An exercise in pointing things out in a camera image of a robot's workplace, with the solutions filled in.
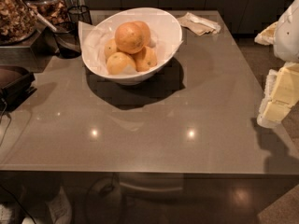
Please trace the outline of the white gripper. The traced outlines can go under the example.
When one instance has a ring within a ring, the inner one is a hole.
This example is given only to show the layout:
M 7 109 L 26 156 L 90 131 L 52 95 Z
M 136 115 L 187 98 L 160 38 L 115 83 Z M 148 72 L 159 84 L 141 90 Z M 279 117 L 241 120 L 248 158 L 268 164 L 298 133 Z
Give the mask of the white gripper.
M 257 123 L 274 129 L 299 102 L 299 0 L 294 0 L 278 22 L 267 26 L 254 38 L 260 45 L 273 45 L 274 54 L 285 63 L 266 77 Z

